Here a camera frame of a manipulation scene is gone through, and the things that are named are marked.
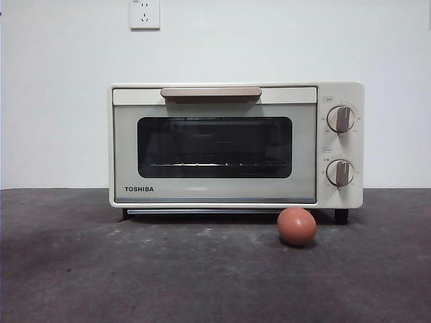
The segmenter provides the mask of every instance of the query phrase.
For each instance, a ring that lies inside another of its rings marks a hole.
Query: timer knob
[[[348,106],[336,106],[329,111],[327,116],[329,128],[336,133],[349,131],[355,122],[355,115]]]
[[[353,180],[353,166],[344,159],[331,162],[326,169],[326,176],[332,185],[346,186]]]

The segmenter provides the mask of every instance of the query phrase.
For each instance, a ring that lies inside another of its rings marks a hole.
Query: oven door handle
[[[216,103],[257,101],[259,87],[167,87],[160,91],[166,101],[176,103]]]

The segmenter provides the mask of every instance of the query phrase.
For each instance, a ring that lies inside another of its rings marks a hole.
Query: wall socket
[[[160,0],[130,0],[130,29],[160,29]]]

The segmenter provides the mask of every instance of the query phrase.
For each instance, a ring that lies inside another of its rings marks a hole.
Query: oven door
[[[116,203],[316,202],[315,87],[179,90],[114,90]]]

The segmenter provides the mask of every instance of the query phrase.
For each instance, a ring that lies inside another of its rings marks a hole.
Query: toshiba logo
[[[153,186],[124,186],[126,192],[154,192]]]

